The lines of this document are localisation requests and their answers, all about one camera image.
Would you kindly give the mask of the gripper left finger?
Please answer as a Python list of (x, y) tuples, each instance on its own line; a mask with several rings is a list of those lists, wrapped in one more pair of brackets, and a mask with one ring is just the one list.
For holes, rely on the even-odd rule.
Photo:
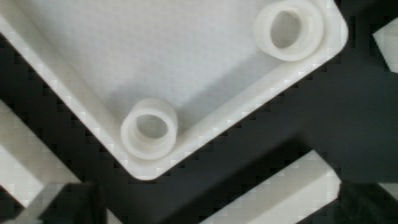
[(107, 224), (100, 186), (95, 183), (50, 184), (15, 224)]

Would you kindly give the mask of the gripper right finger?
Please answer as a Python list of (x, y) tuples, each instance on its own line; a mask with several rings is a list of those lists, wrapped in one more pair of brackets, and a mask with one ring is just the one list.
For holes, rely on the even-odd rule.
[(342, 183), (334, 222), (398, 224), (398, 183)]

